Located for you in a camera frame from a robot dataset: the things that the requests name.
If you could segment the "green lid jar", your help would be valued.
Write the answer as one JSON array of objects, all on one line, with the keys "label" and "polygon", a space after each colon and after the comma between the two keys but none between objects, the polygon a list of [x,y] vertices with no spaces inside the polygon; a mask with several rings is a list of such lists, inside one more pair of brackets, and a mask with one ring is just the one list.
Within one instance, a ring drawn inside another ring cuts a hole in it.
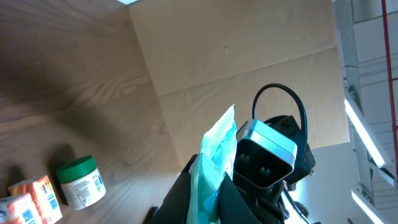
[{"label": "green lid jar", "polygon": [[56,170],[68,205],[73,210],[89,207],[106,194],[106,188],[93,156],[68,162]]}]

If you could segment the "orange small box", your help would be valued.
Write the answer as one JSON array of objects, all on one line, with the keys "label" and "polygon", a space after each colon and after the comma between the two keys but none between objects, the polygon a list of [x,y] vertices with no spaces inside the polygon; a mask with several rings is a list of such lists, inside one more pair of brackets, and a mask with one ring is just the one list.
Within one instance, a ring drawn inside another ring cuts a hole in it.
[{"label": "orange small box", "polygon": [[42,224],[30,193],[1,199],[2,224]]},{"label": "orange small box", "polygon": [[55,224],[62,213],[47,175],[39,179],[22,180],[7,188],[11,196],[30,193],[43,224]]}]

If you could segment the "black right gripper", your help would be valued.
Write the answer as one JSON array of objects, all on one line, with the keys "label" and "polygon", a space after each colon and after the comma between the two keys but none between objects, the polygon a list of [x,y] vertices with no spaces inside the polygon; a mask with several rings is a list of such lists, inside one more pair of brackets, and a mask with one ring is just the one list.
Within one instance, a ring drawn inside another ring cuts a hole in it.
[{"label": "black right gripper", "polygon": [[225,175],[218,191],[218,215],[221,224],[285,223],[295,213],[311,224],[309,211],[289,194],[281,180],[268,189],[247,184],[233,184]]}]

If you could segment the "mint green snack packet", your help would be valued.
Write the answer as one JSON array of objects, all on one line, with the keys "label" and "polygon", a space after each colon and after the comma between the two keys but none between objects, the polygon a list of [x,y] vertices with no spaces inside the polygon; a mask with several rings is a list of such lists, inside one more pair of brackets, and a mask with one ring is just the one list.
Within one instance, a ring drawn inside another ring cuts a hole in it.
[{"label": "mint green snack packet", "polygon": [[218,223],[218,192],[223,179],[233,176],[237,127],[234,106],[209,129],[190,173],[187,224]]}]

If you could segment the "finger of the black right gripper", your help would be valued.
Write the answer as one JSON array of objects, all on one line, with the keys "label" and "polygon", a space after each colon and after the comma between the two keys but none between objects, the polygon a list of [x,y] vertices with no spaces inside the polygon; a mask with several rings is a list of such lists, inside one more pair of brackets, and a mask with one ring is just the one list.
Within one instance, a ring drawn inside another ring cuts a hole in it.
[{"label": "finger of the black right gripper", "polygon": [[177,180],[159,207],[151,207],[143,224],[186,224],[190,203],[190,167],[197,158],[194,154],[187,162]]}]

